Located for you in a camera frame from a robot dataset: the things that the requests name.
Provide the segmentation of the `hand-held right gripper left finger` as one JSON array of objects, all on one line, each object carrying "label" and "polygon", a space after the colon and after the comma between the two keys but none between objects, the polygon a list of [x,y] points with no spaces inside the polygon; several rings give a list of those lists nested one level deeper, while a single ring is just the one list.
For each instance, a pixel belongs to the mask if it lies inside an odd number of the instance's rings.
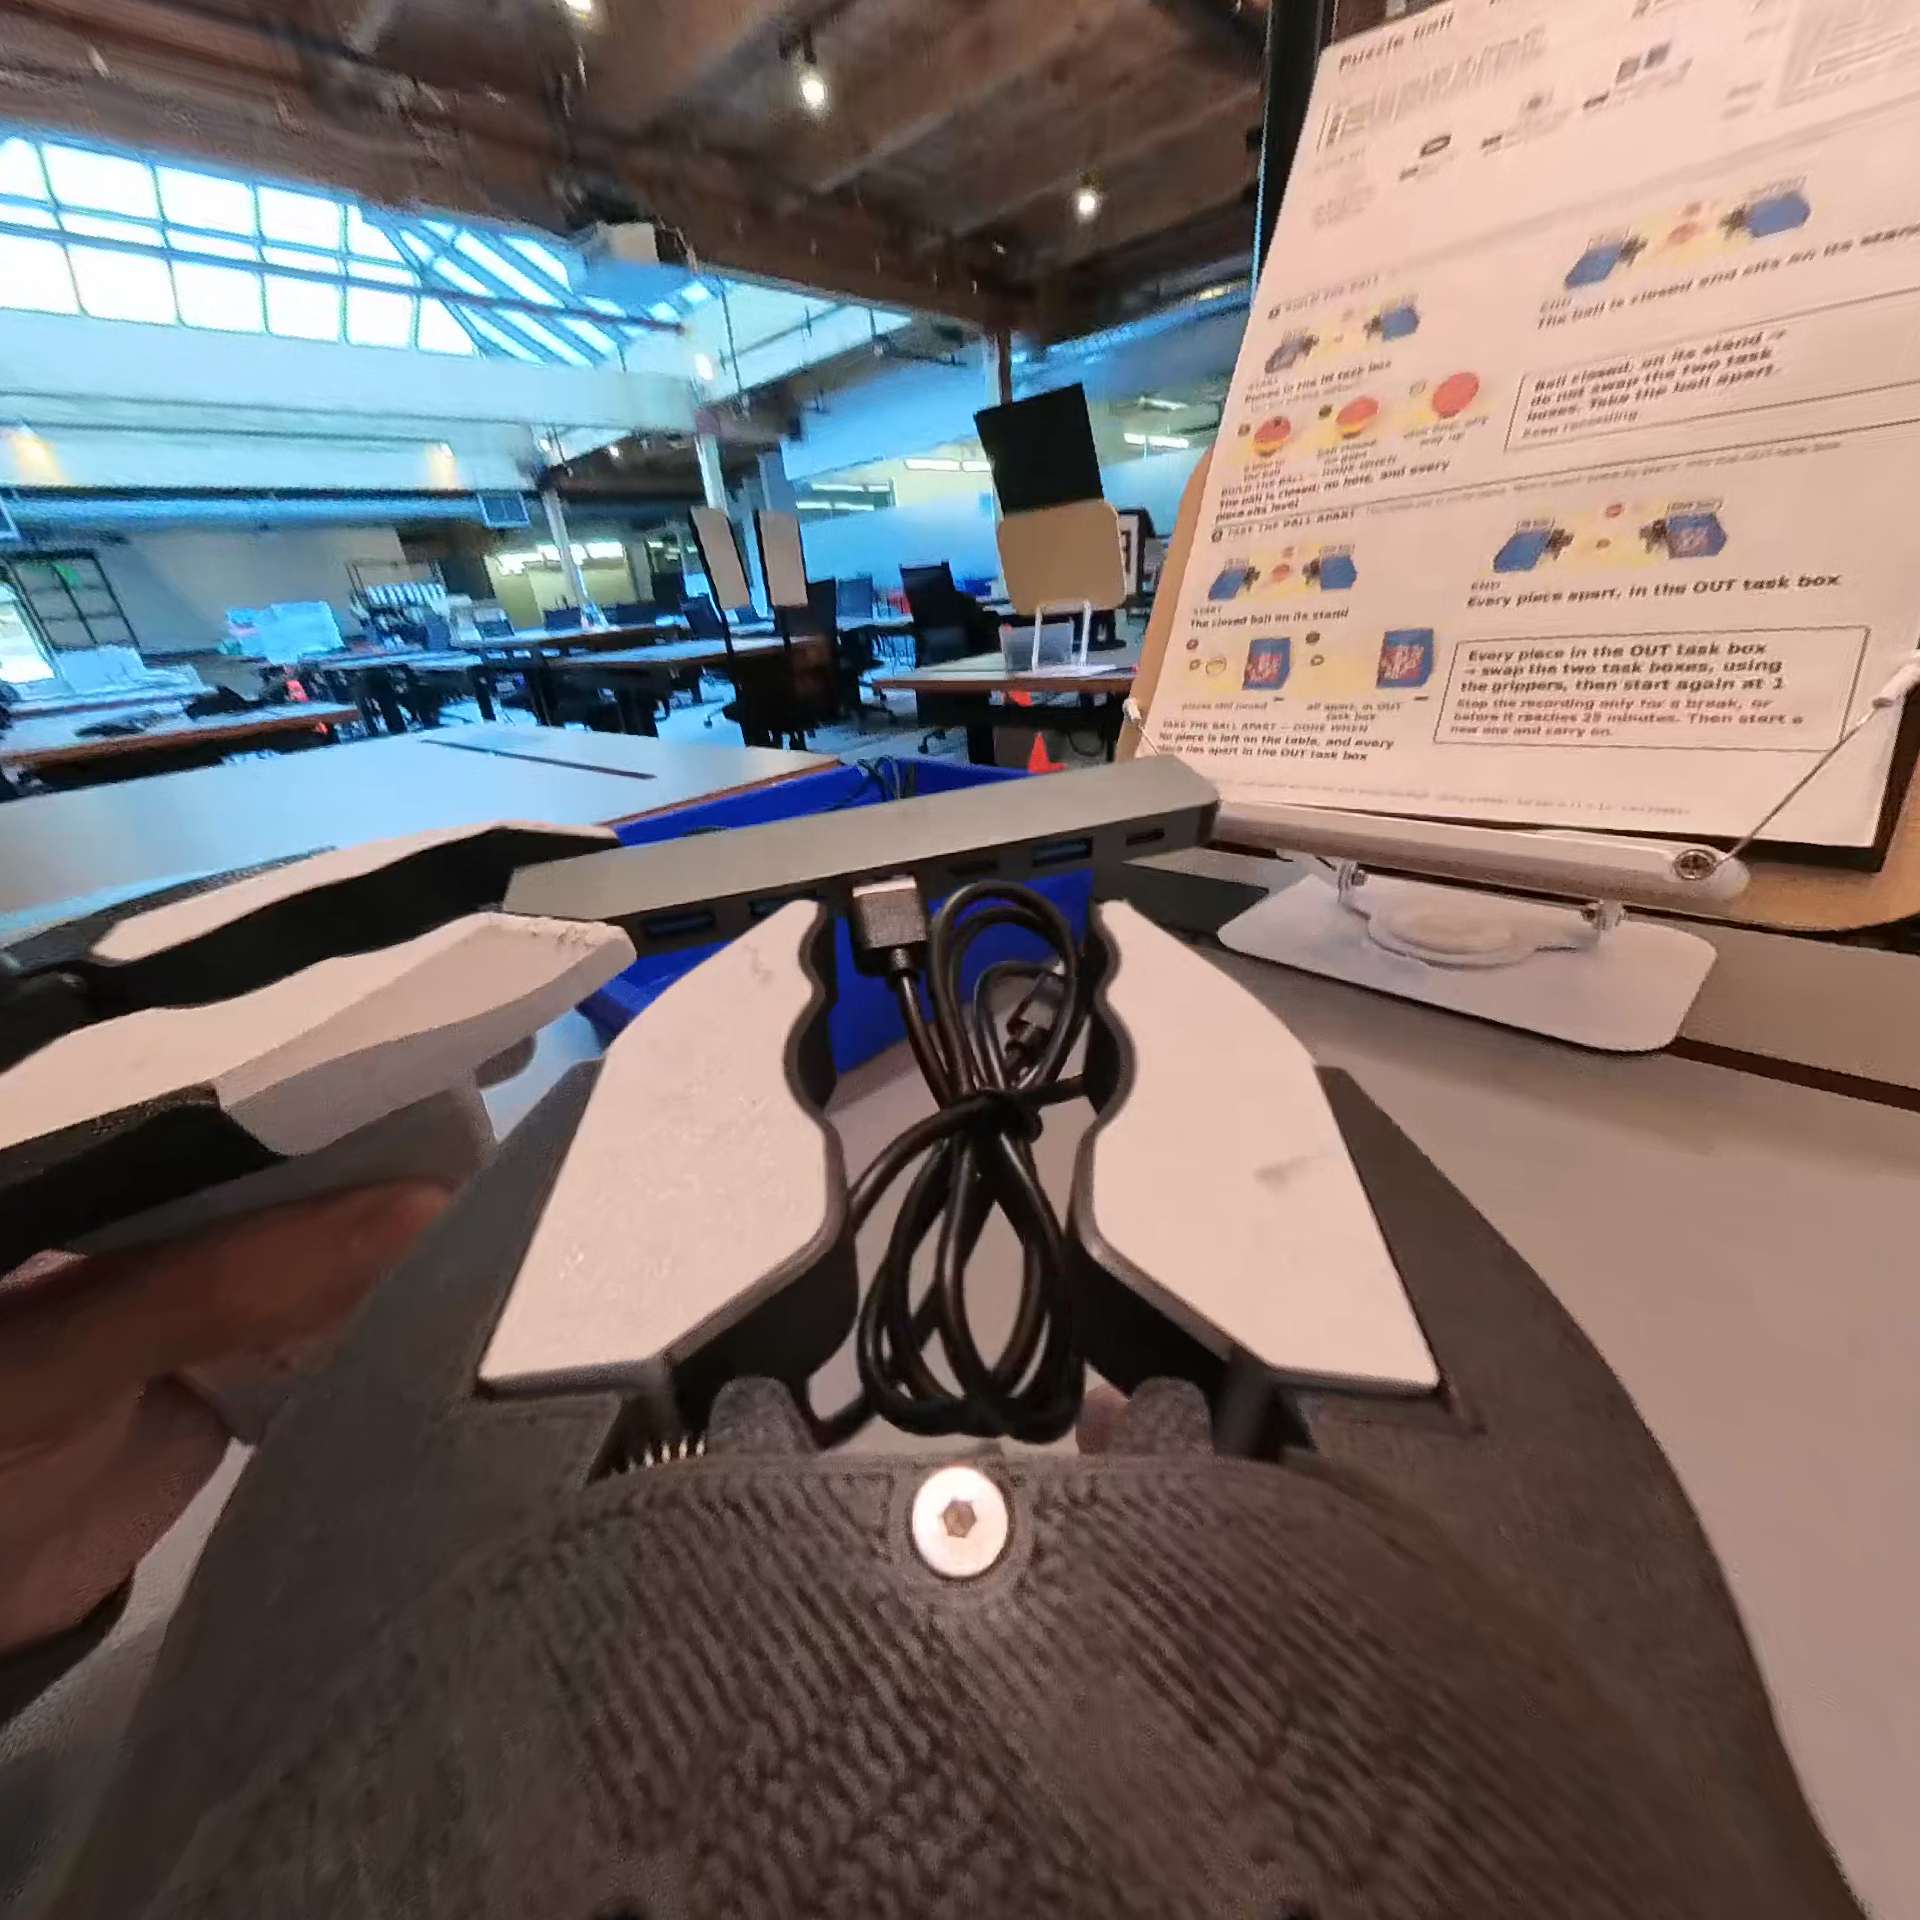
[{"label": "hand-held right gripper left finger", "polygon": [[481,1385],[704,1408],[792,1392],[856,1317],[848,1166],[824,1105],[832,919],[792,902],[666,987],[608,1045]]}]

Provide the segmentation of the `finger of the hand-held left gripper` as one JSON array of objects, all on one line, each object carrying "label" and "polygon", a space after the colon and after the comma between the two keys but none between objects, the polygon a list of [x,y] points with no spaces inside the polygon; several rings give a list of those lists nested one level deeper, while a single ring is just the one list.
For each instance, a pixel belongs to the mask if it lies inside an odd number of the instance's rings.
[{"label": "finger of the hand-held left gripper", "polygon": [[637,960],[612,924],[467,916],[3,1069],[3,1270],[261,1178],[450,1092]]},{"label": "finger of the hand-held left gripper", "polygon": [[499,912],[519,870],[608,850],[608,828],[492,823],[310,853],[137,907],[83,956],[91,1014],[202,1007]]}]

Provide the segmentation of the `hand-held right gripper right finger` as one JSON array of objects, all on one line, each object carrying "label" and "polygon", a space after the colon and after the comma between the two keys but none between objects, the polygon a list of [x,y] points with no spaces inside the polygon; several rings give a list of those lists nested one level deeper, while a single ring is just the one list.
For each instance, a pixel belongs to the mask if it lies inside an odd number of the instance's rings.
[{"label": "hand-held right gripper right finger", "polygon": [[1127,902],[1093,912],[1071,1240],[1216,1361],[1427,1397],[1441,1375],[1304,1045]]}]

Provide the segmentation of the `dark grey USB hub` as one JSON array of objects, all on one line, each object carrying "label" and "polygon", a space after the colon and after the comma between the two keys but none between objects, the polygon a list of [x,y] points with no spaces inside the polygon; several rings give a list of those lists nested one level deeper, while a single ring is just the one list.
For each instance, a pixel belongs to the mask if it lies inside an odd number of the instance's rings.
[{"label": "dark grey USB hub", "polygon": [[909,877],[926,902],[969,882],[1031,882],[1196,848],[1213,785],[1172,757],[967,788],[808,821],[726,828],[524,869],[524,919],[608,924],[639,956],[726,946],[801,902],[844,913],[856,889]]}]

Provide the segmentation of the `grey desk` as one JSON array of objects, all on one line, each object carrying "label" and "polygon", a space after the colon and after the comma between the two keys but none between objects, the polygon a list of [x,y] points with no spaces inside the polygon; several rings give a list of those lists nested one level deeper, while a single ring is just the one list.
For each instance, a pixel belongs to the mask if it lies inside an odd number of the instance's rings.
[{"label": "grey desk", "polygon": [[1590,1055],[1191,946],[1357,1088],[1556,1291],[1713,1536],[1779,1739],[1872,1917],[1916,1914],[1916,961],[1715,933],[1725,1014]]}]

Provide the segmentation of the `blue plastic bin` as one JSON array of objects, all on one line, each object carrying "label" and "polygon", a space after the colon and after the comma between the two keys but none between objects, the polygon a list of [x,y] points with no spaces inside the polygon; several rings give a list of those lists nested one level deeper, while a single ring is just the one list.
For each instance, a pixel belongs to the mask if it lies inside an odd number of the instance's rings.
[{"label": "blue plastic bin", "polygon": [[[720,833],[788,821],[818,821],[832,812],[862,812],[942,795],[1029,788],[1027,772],[996,772],[945,757],[878,755],[835,764],[792,779],[746,788],[728,796],[689,802],[615,828],[620,845],[646,848],[682,842],[684,838]],[[608,1047],[627,1021],[646,1014],[677,980],[710,956],[710,947],[639,956],[579,1005],[595,1040]],[[827,1017],[829,1058],[851,1074],[886,1052],[905,1040],[899,1007],[874,976],[852,968],[848,924],[835,929],[835,1005]]]}]

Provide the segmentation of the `row of background office desks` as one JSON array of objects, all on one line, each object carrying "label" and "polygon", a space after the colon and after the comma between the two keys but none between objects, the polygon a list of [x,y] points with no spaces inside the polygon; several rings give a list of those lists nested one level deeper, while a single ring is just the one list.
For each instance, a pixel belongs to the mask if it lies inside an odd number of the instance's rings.
[{"label": "row of background office desks", "polygon": [[7,710],[3,714],[3,775],[7,779],[50,782],[54,772],[76,767],[108,767],[110,779],[130,779],[137,769],[171,764],[209,767],[226,755],[253,755],[275,742],[317,745],[332,741],[342,725],[360,724],[367,731],[410,731],[414,704],[441,683],[471,700],[482,717],[492,717],[495,687],[519,683],[541,725],[559,687],[615,688],[620,725],[649,731],[652,711],[637,710],[637,697],[652,704],[672,694],[691,678],[721,678],[728,683],[763,687],[773,673],[790,663],[801,683],[827,688],[844,660],[859,668],[874,667],[864,643],[875,637],[902,637],[906,624],[878,620],[852,627],[838,637],[800,633],[777,637],[770,633],[728,640],[649,640],[646,646],[612,646],[615,633],[588,636],[582,648],[552,648],[544,640],[527,646],[497,646],[481,654],[364,654],[329,658],[310,668],[323,683],[364,681],[339,700],[263,700],[243,710],[192,711],[187,700],[137,697],[115,710],[49,714]]}]

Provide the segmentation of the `white metal document stand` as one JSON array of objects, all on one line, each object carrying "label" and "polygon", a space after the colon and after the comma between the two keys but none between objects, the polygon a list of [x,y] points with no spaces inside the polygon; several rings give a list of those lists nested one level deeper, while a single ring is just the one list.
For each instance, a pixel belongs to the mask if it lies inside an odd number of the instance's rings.
[{"label": "white metal document stand", "polygon": [[1216,833],[1292,869],[1221,929],[1249,960],[1595,1052],[1679,1040],[1715,947],[1630,907],[1724,907],[1744,848],[1226,802]]}]

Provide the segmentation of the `skylight window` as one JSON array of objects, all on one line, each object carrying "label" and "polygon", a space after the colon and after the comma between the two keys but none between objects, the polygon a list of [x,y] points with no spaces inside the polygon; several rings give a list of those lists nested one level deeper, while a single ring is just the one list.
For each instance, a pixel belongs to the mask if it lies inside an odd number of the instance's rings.
[{"label": "skylight window", "polygon": [[556,242],[3,131],[3,311],[546,367],[632,367],[689,303],[582,290]]}]

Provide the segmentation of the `white ceiling projector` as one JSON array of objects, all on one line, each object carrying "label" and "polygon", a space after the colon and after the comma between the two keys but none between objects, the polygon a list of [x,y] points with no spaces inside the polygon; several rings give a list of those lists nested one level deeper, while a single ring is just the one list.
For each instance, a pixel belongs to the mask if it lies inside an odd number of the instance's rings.
[{"label": "white ceiling projector", "polygon": [[568,247],[578,259],[578,297],[620,311],[677,299],[701,273],[684,237],[666,222],[595,222],[571,235]]}]

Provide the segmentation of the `black panel on clear stand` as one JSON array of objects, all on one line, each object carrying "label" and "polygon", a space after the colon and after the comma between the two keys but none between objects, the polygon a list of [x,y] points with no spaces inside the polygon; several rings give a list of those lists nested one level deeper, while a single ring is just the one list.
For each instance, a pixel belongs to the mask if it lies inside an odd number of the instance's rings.
[{"label": "black panel on clear stand", "polygon": [[975,435],[996,489],[1003,660],[1029,678],[1088,668],[1121,646],[1151,522],[1105,498],[1077,384],[982,410]]}]

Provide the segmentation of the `printed instruction sheet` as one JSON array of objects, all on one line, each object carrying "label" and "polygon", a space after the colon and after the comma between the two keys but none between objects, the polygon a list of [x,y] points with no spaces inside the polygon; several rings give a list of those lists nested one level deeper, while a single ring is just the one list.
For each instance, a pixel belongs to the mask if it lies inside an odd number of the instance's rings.
[{"label": "printed instruction sheet", "polygon": [[1916,7],[1329,45],[1145,742],[1238,796],[1853,853],[1913,660]]}]

